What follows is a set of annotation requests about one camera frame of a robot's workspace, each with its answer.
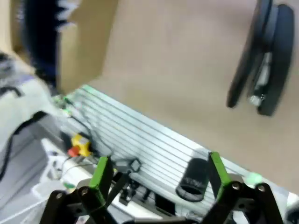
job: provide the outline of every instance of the black cylinder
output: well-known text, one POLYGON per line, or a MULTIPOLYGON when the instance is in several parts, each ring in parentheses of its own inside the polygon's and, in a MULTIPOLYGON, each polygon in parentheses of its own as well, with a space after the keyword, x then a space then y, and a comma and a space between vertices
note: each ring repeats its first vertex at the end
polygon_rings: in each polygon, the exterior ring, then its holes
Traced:
POLYGON ((186 201, 200 202, 204 198, 208 183, 207 161, 192 158, 176 188, 176 193, 186 201))

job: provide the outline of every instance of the yellow object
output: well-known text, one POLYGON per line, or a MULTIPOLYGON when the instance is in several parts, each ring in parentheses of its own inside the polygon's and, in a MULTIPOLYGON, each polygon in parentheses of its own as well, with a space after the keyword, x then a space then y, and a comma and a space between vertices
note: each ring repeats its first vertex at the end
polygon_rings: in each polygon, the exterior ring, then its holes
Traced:
POLYGON ((89 156, 91 152, 89 151, 90 141, 80 134, 76 134, 72 139, 71 143, 73 146, 79 146, 79 154, 82 156, 89 156))

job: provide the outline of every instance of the slotted aluminum surface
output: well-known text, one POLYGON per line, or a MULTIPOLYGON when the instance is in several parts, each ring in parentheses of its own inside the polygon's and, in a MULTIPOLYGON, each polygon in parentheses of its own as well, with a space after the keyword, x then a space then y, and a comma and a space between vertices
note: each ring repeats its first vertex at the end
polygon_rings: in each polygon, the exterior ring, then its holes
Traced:
MULTIPOLYGON (((113 148, 113 160, 137 157, 141 161, 141 170, 132 175, 133 179, 199 215, 208 211, 214 202, 210 184, 204 200, 199 203, 181 199, 176 195, 175 188, 188 161, 192 157, 207 158, 209 150, 90 86, 77 89, 70 98, 92 123, 98 136, 113 148)), ((69 131, 86 132, 72 119, 68 119, 66 126, 69 131)), ((98 145, 102 153, 109 153, 101 141, 98 145)), ((229 173, 242 176, 249 173, 224 158, 222 160, 229 173)))

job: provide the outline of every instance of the metal extrusion panel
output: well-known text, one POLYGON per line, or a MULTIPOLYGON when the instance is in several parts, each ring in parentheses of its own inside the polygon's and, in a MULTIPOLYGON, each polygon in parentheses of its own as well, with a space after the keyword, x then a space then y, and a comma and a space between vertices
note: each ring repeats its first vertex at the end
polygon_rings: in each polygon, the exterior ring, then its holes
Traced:
MULTIPOLYGON (((208 211, 214 202, 210 184, 204 200, 199 203, 181 199, 176 195, 175 188, 188 161, 192 157, 207 158, 209 150, 90 86, 77 89, 70 97, 88 118, 97 136, 114 149, 113 160, 137 157, 141 161, 140 172, 133 174, 132 178, 199 215, 208 211)), ((72 119, 68 119, 64 128, 70 132, 86 132, 72 119)), ((101 141, 98 145, 102 153, 109 153, 101 141)), ((242 176, 249 173, 224 158, 223 163, 229 173, 242 176)))

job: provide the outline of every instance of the white cable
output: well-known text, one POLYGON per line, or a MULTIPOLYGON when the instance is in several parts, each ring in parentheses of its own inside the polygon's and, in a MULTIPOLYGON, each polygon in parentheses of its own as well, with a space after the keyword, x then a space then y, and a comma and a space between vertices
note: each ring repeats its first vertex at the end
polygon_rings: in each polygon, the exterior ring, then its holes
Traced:
POLYGON ((47 201, 47 200, 48 200, 48 198, 45 198, 45 199, 43 199, 42 201, 39 201, 39 202, 37 202, 37 203, 35 203, 35 204, 33 204, 33 205, 27 207, 27 208, 25 208, 25 209, 23 209, 23 210, 21 210, 21 211, 15 213, 13 216, 10 216, 10 217, 8 217, 8 218, 6 218, 6 219, 0 221, 0 224, 3 224, 3 223, 5 223, 5 222, 7 222, 7 221, 12 220, 13 218, 16 218, 17 216, 23 214, 23 213, 26 212, 26 211, 29 211, 30 209, 32 209, 32 208, 34 208, 34 207, 36 207, 36 206, 38 206, 38 205, 44 203, 44 202, 47 201))

